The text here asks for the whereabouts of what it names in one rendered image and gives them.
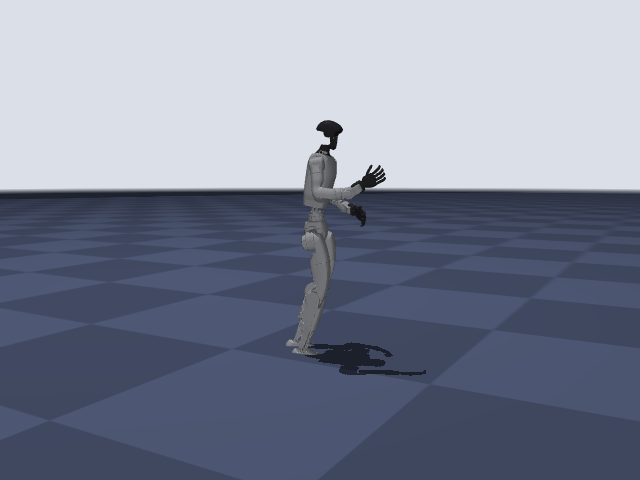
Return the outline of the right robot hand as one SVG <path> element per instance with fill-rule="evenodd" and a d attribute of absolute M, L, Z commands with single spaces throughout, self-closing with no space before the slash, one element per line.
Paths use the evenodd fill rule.
<path fill-rule="evenodd" d="M 380 183 L 382 183 L 383 181 L 385 181 L 385 179 L 386 179 L 386 178 L 384 177 L 384 175 L 385 175 L 385 173 L 383 172 L 383 171 L 384 171 L 384 169 L 382 168 L 382 170 L 381 170 L 380 172 L 378 172 L 377 174 L 375 174 L 375 173 L 380 169 L 380 167 L 381 167 L 381 166 L 379 165 L 379 166 L 378 166 L 378 168 L 377 168 L 376 170 L 374 170 L 372 173 L 369 173 L 369 172 L 370 172 L 370 170 L 371 170 L 371 168 L 372 168 L 372 166 L 373 166 L 373 165 L 370 165 L 370 166 L 369 166 L 369 168 L 368 168 L 368 170 L 367 170 L 367 172 L 366 172 L 366 175 L 362 178 L 362 181 L 360 181 L 360 180 L 359 180 L 359 181 L 355 182 L 354 184 L 352 184 L 352 185 L 351 185 L 351 187 L 354 187 L 354 186 L 356 186 L 356 185 L 360 184 L 360 186 L 361 186 L 361 187 L 362 187 L 362 189 L 363 189 L 363 190 L 362 190 L 362 192 L 363 192 L 363 191 L 365 191 L 365 188 L 372 188 L 372 187 L 376 186 L 377 184 L 380 184 Z M 381 176 L 379 176 L 382 172 L 383 172 L 383 174 L 382 174 Z M 375 174 L 375 175 L 374 175 L 374 174 Z M 377 177 L 377 176 L 379 176 L 379 177 Z M 376 178 L 376 177 L 377 177 L 377 178 Z M 381 179 L 382 177 L 384 177 L 382 180 L 380 180 L 380 181 L 376 182 L 377 180 Z M 361 192 L 361 193 L 362 193 L 362 192 Z M 360 193 L 359 193 L 359 194 L 360 194 Z M 358 195 L 358 194 L 357 194 L 357 195 Z"/>

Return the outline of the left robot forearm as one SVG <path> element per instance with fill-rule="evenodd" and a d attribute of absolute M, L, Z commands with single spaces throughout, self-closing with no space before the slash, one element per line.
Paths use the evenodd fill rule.
<path fill-rule="evenodd" d="M 347 201 L 345 201 L 345 200 L 336 200 L 336 202 L 331 202 L 331 200 L 330 200 L 330 203 L 332 205 L 335 205 L 338 209 L 340 209 L 341 212 L 346 212 L 346 213 L 350 214 L 350 207 L 348 206 L 348 204 L 350 204 L 350 203 L 348 203 Z"/>

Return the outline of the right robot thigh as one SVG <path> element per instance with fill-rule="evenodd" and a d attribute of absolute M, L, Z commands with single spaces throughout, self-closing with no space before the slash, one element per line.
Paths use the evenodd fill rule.
<path fill-rule="evenodd" d="M 320 299 L 319 306 L 323 303 L 330 282 L 330 258 L 325 239 L 316 229 L 309 230 L 302 236 L 302 246 L 305 251 L 314 251 L 310 260 L 312 277 L 316 288 L 309 290 L 306 295 L 314 291 Z M 306 296 L 305 296 L 306 299 Z"/>

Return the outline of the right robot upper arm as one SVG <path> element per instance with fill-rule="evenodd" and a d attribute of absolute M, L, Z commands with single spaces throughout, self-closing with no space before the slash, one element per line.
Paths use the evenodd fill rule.
<path fill-rule="evenodd" d="M 316 190 L 320 188 L 324 182 L 323 170 L 325 169 L 325 162 L 323 157 L 313 157 L 309 159 L 309 169 L 311 172 L 311 185 L 313 198 L 319 202 L 324 203 L 327 199 L 319 198 L 316 196 Z"/>

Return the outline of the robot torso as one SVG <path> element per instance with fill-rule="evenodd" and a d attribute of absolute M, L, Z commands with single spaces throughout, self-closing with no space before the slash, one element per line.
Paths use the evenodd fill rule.
<path fill-rule="evenodd" d="M 311 154 L 309 159 L 313 157 L 319 157 L 319 156 L 323 157 L 325 162 L 325 169 L 323 170 L 324 182 L 321 187 L 333 189 L 334 182 L 337 175 L 336 160 L 333 156 L 330 157 L 326 155 L 328 154 L 327 151 L 322 151 L 322 153 L 320 154 L 321 151 L 319 151 L 319 153 Z M 304 225 L 305 235 L 309 230 L 316 229 L 317 233 L 321 233 L 324 239 L 327 238 L 328 224 L 327 224 L 327 221 L 324 221 L 324 216 L 323 216 L 324 210 L 318 210 L 318 208 L 326 209 L 328 207 L 329 201 L 330 199 L 327 199 L 326 202 L 319 203 L 313 198 L 312 185 L 311 185 L 311 172 L 309 169 L 309 164 L 307 163 L 304 193 L 303 193 L 303 204 L 305 206 L 312 207 L 312 211 L 309 212 L 310 214 L 308 214 L 308 221 L 305 222 L 305 225 Z"/>

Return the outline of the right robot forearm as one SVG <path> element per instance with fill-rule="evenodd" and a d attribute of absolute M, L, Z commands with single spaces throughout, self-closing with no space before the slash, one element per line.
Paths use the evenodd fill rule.
<path fill-rule="evenodd" d="M 324 198 L 324 199 L 330 199 L 331 202 L 336 202 L 336 200 L 350 200 L 352 199 L 355 195 L 359 194 L 362 192 L 362 187 L 360 186 L 360 184 L 354 186 L 354 187 L 346 187 L 344 189 L 340 188 L 340 189 L 330 189 L 330 188 L 323 188 L 320 187 L 316 190 L 316 196 L 319 198 Z"/>

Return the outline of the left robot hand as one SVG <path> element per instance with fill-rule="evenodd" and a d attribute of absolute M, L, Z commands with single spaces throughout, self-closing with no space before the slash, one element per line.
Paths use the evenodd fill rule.
<path fill-rule="evenodd" d="M 350 215 L 352 216 L 356 216 L 358 220 L 361 221 L 361 227 L 365 225 L 366 222 L 366 212 L 363 211 L 362 206 L 356 206 L 354 204 L 348 204 L 348 206 L 350 207 Z"/>

